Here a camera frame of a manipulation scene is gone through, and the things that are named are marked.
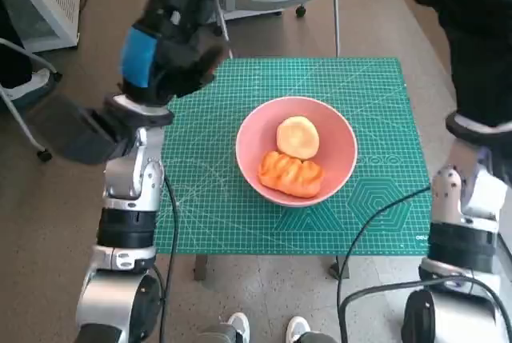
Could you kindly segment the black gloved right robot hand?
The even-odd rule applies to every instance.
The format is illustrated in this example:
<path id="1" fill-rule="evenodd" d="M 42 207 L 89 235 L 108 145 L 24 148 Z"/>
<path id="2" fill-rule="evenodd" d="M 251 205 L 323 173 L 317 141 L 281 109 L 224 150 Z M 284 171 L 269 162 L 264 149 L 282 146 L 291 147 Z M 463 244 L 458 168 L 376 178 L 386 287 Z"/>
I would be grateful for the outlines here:
<path id="1" fill-rule="evenodd" d="M 445 32 L 458 113 L 487 126 L 510 121 L 511 0 L 415 1 Z"/>

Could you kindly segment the bare left robot hand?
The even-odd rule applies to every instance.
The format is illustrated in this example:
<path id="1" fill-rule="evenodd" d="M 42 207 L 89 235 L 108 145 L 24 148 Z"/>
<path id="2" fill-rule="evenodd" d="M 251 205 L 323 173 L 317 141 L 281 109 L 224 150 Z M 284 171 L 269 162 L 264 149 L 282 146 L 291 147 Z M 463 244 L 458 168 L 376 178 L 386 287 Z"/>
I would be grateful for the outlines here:
<path id="1" fill-rule="evenodd" d="M 146 106 L 165 106 L 212 82 L 224 47 L 202 49 L 199 33 L 216 0 L 147 0 L 122 49 L 121 91 Z"/>

